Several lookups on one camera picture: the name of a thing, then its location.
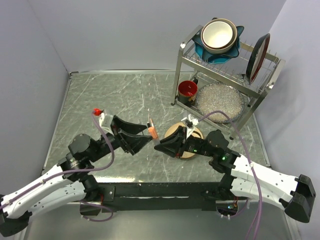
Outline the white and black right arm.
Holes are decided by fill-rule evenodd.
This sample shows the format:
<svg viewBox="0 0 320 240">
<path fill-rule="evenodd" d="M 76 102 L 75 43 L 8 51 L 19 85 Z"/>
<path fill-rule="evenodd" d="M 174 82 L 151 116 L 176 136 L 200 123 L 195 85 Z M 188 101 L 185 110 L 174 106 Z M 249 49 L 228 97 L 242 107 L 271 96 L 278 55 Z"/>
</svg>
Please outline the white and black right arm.
<svg viewBox="0 0 320 240">
<path fill-rule="evenodd" d="M 204 139 L 187 136 L 187 128 L 179 126 L 170 136 L 160 140 L 154 149 L 172 158 L 183 153 L 209 157 L 209 165 L 223 174 L 219 195 L 262 201 L 274 205 L 292 219 L 309 223 L 316 198 L 310 177 L 287 175 L 260 165 L 234 150 L 220 130 L 211 131 Z"/>
</svg>

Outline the grey marker with orange tip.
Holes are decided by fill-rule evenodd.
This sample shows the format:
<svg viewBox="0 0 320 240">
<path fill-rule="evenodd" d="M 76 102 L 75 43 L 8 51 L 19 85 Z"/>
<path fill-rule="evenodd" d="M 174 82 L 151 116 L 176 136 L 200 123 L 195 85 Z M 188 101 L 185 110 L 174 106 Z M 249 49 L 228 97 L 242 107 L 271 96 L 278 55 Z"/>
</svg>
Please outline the grey marker with orange tip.
<svg viewBox="0 0 320 240">
<path fill-rule="evenodd" d="M 155 146 L 160 144 L 159 138 L 153 138 L 152 140 L 153 140 L 153 143 L 154 143 Z"/>
</svg>

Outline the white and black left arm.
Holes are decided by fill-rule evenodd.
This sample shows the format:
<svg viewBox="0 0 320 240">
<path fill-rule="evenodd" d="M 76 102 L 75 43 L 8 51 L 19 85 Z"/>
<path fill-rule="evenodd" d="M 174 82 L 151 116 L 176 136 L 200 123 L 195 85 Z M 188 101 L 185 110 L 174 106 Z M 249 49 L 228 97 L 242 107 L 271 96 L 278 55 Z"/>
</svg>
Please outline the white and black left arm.
<svg viewBox="0 0 320 240">
<path fill-rule="evenodd" d="M 97 180 L 90 172 L 93 163 L 111 155 L 115 150 L 137 154 L 151 140 L 144 135 L 145 124 L 126 122 L 116 115 L 94 119 L 101 133 L 97 140 L 87 134 L 75 136 L 69 152 L 45 174 L 25 187 L 0 197 L 0 233 L 13 236 L 24 230 L 36 216 L 74 201 L 93 201 L 100 193 Z"/>
</svg>

